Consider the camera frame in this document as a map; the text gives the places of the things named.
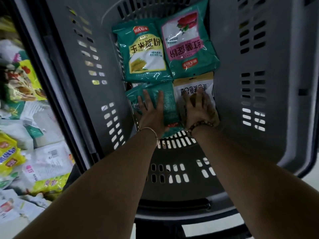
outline white floor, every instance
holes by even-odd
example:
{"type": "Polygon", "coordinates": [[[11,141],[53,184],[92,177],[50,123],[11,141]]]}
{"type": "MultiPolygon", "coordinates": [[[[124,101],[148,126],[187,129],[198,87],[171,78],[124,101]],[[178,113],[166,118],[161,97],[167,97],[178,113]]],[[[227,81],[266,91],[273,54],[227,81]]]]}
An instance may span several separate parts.
{"type": "MultiPolygon", "coordinates": [[[[317,162],[312,171],[306,175],[303,180],[311,185],[313,188],[319,191],[319,162],[317,162]]],[[[221,231],[235,226],[242,225],[244,223],[240,214],[229,216],[215,221],[208,221],[204,223],[198,223],[193,225],[183,225],[185,235],[187,237],[203,235],[221,231]]],[[[132,230],[131,239],[135,239],[135,224],[132,230]]]]}

